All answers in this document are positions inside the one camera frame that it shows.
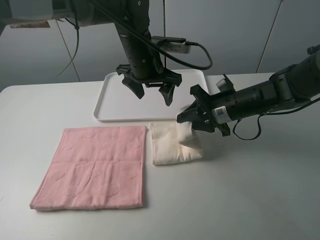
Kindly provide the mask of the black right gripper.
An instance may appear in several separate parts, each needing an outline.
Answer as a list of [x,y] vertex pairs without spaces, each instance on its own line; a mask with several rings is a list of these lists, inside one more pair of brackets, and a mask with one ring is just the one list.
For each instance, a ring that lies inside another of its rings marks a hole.
[[228,124],[218,123],[218,117],[213,113],[211,96],[199,84],[190,88],[190,94],[194,96],[195,101],[176,116],[176,122],[192,122],[192,129],[195,131],[214,133],[218,129],[223,137],[229,136]]

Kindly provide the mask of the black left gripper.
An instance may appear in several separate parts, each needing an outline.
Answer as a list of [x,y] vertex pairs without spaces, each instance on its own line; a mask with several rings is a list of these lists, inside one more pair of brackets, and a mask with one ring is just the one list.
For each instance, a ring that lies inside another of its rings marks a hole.
[[116,68],[118,75],[124,75],[122,84],[129,88],[138,99],[142,99],[145,95],[143,84],[159,84],[161,87],[158,91],[163,96],[165,105],[172,104],[175,86],[179,87],[182,83],[181,74],[164,68],[162,73],[158,73],[156,70],[150,73],[147,73],[146,70],[138,70],[142,73],[142,77],[138,77],[137,74],[134,74],[134,70],[136,69],[129,64],[120,64]]

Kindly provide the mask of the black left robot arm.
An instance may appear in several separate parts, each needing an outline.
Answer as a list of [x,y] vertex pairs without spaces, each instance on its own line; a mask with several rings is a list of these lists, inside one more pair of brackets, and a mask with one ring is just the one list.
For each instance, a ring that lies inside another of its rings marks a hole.
[[65,19],[78,32],[80,27],[113,23],[128,64],[116,68],[122,84],[139,99],[144,88],[158,88],[167,106],[173,101],[174,89],[182,76],[164,67],[160,55],[165,52],[149,31],[147,0],[54,0],[53,19]]

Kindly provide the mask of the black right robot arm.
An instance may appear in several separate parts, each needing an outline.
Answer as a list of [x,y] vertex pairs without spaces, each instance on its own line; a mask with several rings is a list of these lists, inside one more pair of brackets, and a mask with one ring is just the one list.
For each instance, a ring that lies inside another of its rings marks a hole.
[[190,122],[194,130],[208,133],[219,129],[226,137],[235,133],[229,122],[255,115],[261,118],[291,114],[318,102],[318,98],[312,98],[320,93],[320,47],[311,46],[307,53],[302,62],[238,91],[226,75],[216,84],[217,94],[210,95],[199,85],[192,86],[190,94],[195,101],[177,115],[177,123]]

